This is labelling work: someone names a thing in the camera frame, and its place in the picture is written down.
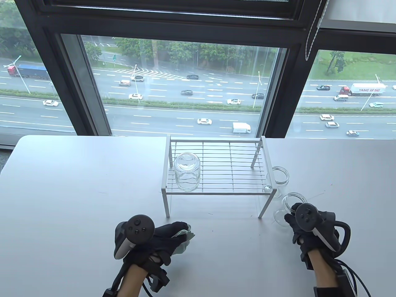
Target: hand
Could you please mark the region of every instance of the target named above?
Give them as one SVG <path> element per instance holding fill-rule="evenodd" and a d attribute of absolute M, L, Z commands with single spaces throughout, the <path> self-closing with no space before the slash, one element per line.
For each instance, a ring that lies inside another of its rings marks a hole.
<path fill-rule="evenodd" d="M 173 237 L 181 230 L 188 230 L 187 223 L 174 222 L 155 228 L 153 238 L 145 244 L 135 246 L 124 257 L 124 263 L 140 266 L 151 259 L 160 266 L 168 266 L 175 249 L 187 240 L 186 234 Z"/>
<path fill-rule="evenodd" d="M 301 204 L 302 203 L 296 203 L 291 208 L 295 211 Z M 321 241 L 318 236 L 314 235 L 312 232 L 305 232 L 298 226 L 294 212 L 292 212 L 292 214 L 287 213 L 284 218 L 293 229 L 293 244 L 297 243 L 300 245 L 301 252 L 304 256 L 306 256 L 307 253 L 313 249 L 324 249 L 331 254 L 331 250 L 323 243 L 323 241 Z M 337 238 L 339 238 L 339 233 L 337 230 L 335 230 L 335 235 Z"/>

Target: table surface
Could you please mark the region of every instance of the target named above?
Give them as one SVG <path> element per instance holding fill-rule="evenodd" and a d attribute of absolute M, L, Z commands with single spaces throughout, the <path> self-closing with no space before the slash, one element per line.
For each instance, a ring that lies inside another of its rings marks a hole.
<path fill-rule="evenodd" d="M 313 296 L 291 229 L 272 201 L 257 218 L 254 197 L 161 196 L 164 137 L 25 136 L 0 174 L 0 287 L 10 297 L 99 297 L 121 261 L 114 228 L 139 213 L 156 226 L 185 221 L 196 237 L 167 267 L 159 296 Z M 352 228 L 340 257 L 372 296 L 394 290 L 396 142 L 268 139 L 273 166 L 299 192 Z"/>

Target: white shelf rack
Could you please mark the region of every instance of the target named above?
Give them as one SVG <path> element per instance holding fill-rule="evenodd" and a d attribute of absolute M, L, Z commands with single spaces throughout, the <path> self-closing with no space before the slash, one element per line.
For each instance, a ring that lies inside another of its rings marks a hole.
<path fill-rule="evenodd" d="M 194 153 L 201 161 L 200 183 L 192 192 L 180 190 L 175 180 L 173 160 L 183 152 Z M 172 195 L 268 196 L 263 208 L 257 210 L 261 218 L 276 193 L 274 180 L 264 136 L 240 139 L 167 136 L 161 186 L 166 217 L 170 217 Z"/>

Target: window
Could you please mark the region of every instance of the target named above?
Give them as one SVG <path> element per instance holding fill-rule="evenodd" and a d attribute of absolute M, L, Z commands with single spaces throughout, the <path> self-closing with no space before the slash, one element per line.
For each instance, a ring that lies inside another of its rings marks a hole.
<path fill-rule="evenodd" d="M 259 16 L 273 17 L 279 19 L 296 19 L 301 10 L 302 1 L 299 0 L 256 0 L 256 1 L 235 1 L 235 0 L 192 0 L 188 3 L 169 0 L 166 3 L 162 0 L 150 1 L 130 1 L 130 0 L 49 0 L 52 6 L 69 6 L 86 9 L 108 8 L 110 10 L 146 10 L 146 11 L 177 11 L 182 13 L 204 13 L 227 16 Z"/>
<path fill-rule="evenodd" d="M 0 71 L 0 134 L 74 133 L 13 0 L 0 1 Z"/>
<path fill-rule="evenodd" d="M 258 134 L 277 48 L 103 36 L 82 40 L 113 135 Z M 234 129 L 235 122 L 245 128 Z"/>
<path fill-rule="evenodd" d="M 395 65 L 396 55 L 318 51 L 286 137 L 396 139 Z"/>

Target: black controller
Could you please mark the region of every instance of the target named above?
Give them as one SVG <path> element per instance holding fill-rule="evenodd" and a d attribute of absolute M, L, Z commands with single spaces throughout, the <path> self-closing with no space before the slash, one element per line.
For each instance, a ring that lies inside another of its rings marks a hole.
<path fill-rule="evenodd" d="M 114 258 L 120 260 L 138 244 L 148 242 L 154 235 L 154 222 L 146 215 L 135 215 L 116 227 Z"/>
<path fill-rule="evenodd" d="M 296 209 L 295 218 L 301 229 L 318 236 L 330 250 L 335 252 L 334 258 L 346 250 L 350 240 L 350 227 L 344 222 L 336 221 L 334 212 L 318 211 L 312 204 L 303 203 Z M 335 235 L 334 227 L 341 227 L 345 231 L 341 244 Z"/>

